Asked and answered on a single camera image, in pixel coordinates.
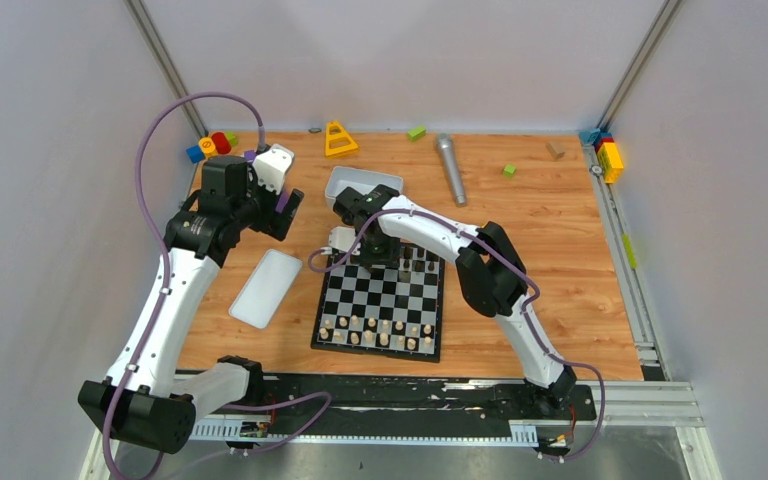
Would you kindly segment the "black white chessboard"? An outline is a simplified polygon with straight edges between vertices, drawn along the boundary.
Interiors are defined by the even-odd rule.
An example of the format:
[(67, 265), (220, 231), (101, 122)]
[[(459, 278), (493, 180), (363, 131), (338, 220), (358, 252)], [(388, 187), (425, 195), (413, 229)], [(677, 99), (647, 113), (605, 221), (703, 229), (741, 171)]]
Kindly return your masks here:
[(403, 243), (394, 267), (349, 260), (324, 274), (310, 346), (438, 363), (445, 262)]

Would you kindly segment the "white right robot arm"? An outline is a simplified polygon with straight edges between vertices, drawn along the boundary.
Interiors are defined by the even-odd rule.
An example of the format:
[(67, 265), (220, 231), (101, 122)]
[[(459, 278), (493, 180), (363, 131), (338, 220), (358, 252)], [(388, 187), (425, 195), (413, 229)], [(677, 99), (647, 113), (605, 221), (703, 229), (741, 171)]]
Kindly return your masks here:
[(552, 418), (569, 407), (577, 376), (539, 322), (539, 288), (499, 224), (457, 222), (385, 185), (366, 194), (346, 187), (330, 207), (355, 232), (349, 252), (368, 264), (395, 262), (403, 241), (452, 264), (468, 306), (493, 319), (514, 349), (535, 411)]

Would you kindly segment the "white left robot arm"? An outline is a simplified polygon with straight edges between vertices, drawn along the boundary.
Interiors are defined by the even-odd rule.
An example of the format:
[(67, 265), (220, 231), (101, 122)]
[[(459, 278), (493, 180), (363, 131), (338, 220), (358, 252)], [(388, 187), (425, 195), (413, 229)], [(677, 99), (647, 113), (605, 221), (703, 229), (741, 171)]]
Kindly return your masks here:
[(243, 413), (266, 400), (262, 367), (239, 356), (174, 384), (178, 358), (195, 313), (241, 233), (286, 238), (303, 192), (281, 197), (294, 163), (273, 145), (253, 161), (208, 159), (202, 183), (167, 222), (159, 269), (134, 331), (102, 381), (87, 380), (77, 401), (99, 430), (116, 440), (166, 454), (182, 449), (195, 423), (231, 403)]

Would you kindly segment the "white rectangular box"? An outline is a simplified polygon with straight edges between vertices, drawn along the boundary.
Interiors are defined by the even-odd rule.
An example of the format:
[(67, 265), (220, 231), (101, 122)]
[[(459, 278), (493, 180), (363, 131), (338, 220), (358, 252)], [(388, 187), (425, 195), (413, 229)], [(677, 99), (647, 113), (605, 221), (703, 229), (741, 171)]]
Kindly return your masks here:
[(334, 167), (324, 191), (326, 205), (332, 210), (337, 195), (345, 188), (353, 188), (366, 195), (378, 185), (391, 187), (399, 193), (404, 192), (404, 180), (400, 176), (345, 166)]

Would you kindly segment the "purple metronome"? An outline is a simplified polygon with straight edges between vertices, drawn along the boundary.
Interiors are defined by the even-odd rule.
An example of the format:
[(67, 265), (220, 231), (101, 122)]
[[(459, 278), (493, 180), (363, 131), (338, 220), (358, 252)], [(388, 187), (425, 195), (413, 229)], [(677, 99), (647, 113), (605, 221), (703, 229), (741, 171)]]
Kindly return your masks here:
[(244, 152), (243, 158), (252, 167), (246, 177), (246, 192), (250, 194), (255, 188), (271, 192), (277, 196), (275, 211), (281, 213), (289, 202), (290, 194), (285, 183), (289, 170), (292, 168), (295, 154), (279, 144), (275, 144), (263, 153), (254, 150)]

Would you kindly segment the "yellow triangular toy block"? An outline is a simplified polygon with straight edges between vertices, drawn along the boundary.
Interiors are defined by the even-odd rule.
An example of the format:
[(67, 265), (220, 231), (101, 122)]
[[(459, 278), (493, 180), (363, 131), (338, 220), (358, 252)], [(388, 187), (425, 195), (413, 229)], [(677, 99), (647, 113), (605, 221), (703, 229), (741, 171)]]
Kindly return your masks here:
[(339, 121), (330, 121), (325, 128), (324, 155), (337, 158), (355, 154), (359, 145)]

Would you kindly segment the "blue toy block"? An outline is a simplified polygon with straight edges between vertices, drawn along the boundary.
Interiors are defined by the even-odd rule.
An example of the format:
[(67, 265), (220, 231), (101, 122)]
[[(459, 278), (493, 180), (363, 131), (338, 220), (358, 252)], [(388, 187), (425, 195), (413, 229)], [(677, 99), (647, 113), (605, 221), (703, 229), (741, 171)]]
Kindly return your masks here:
[(205, 159), (205, 154), (198, 145), (187, 148), (186, 154), (193, 164), (197, 164)]

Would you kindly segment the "yellow cylinder block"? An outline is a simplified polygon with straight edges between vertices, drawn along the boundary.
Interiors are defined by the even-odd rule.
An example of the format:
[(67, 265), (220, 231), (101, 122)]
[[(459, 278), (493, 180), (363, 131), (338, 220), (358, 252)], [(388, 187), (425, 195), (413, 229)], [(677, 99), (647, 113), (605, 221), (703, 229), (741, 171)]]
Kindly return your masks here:
[(198, 143), (198, 148), (204, 160), (219, 155), (217, 146), (211, 137), (201, 138)]

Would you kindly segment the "red cylinder block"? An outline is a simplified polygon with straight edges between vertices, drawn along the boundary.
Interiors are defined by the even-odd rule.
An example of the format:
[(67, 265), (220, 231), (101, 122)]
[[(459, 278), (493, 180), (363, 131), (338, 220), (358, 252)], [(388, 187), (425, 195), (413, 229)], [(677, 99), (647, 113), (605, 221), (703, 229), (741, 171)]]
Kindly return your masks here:
[(213, 133), (211, 140), (218, 155), (226, 155), (232, 150), (231, 143), (224, 132)]

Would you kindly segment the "white box lid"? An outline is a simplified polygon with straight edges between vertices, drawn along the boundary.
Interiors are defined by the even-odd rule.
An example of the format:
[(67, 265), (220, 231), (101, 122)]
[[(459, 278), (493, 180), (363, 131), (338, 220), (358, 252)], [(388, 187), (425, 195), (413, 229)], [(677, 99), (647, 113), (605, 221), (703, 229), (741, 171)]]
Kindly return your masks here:
[(299, 258), (269, 249), (262, 256), (228, 314), (249, 326), (265, 329), (302, 269)]

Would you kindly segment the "silver microphone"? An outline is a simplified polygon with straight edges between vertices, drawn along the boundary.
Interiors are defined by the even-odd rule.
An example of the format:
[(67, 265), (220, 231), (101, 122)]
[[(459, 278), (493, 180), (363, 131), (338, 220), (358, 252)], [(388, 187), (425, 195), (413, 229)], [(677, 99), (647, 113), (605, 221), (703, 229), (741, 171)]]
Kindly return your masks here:
[(443, 169), (449, 182), (455, 204), (458, 207), (466, 206), (468, 203), (467, 195), (457, 164), (452, 137), (446, 133), (438, 134), (435, 138), (435, 147), (441, 156)]

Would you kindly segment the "brown wooden block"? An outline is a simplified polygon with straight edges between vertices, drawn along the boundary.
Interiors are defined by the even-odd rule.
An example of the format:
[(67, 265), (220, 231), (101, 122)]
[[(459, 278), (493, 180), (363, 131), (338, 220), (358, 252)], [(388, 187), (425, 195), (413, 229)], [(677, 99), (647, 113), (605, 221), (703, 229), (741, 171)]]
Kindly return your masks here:
[(559, 160), (566, 154), (565, 147), (556, 141), (550, 141), (546, 143), (546, 149), (553, 160)]

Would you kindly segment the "stacked coloured blocks right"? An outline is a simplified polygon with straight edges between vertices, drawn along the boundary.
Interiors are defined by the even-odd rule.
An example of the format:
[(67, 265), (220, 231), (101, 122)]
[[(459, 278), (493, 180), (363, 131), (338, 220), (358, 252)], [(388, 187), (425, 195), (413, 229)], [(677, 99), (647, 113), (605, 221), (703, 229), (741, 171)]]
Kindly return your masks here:
[(580, 131), (578, 137), (582, 145), (593, 147), (605, 183), (616, 183), (624, 173), (625, 165), (613, 135), (601, 129), (590, 129)]

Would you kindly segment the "green block near wall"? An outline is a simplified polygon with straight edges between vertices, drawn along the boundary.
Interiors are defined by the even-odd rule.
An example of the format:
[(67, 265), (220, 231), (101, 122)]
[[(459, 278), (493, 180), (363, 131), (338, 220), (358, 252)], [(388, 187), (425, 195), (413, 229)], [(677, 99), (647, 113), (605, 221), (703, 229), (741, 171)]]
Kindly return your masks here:
[(416, 142), (423, 138), (427, 134), (427, 129), (424, 125), (418, 125), (406, 132), (406, 137), (411, 142)]

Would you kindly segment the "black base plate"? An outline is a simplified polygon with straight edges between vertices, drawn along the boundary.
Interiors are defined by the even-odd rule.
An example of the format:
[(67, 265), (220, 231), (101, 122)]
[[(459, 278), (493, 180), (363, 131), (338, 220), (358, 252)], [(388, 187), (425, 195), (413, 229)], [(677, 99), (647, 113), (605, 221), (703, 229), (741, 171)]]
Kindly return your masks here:
[(272, 434), (346, 437), (502, 437), (513, 420), (566, 426), (598, 416), (586, 385), (554, 406), (519, 379), (280, 373), (265, 376), (242, 402), (278, 406), (267, 414)]

